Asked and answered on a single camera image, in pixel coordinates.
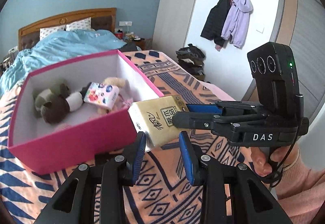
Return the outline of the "pink sweater forearm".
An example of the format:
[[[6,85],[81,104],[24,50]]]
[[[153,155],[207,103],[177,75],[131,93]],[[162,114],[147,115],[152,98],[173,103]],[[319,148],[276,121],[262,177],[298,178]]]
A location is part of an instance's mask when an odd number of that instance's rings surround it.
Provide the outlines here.
[[[284,167],[275,190],[292,223],[311,223],[324,203],[324,170],[306,167],[298,152],[294,161]]]

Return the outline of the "right hand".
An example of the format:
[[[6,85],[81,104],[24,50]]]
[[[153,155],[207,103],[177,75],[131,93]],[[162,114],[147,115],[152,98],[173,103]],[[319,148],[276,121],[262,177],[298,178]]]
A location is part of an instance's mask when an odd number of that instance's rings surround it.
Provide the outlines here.
[[[280,163],[284,159],[289,148],[290,148],[289,146],[284,146],[276,149],[271,154],[271,160],[276,163]],[[286,167],[291,165],[297,160],[298,157],[299,157],[299,145],[296,143],[292,148],[288,157],[284,160],[283,166]],[[266,175],[272,172],[272,167],[268,163],[268,157],[260,150],[260,148],[251,147],[251,159],[253,162],[255,172],[259,176],[265,177]]]

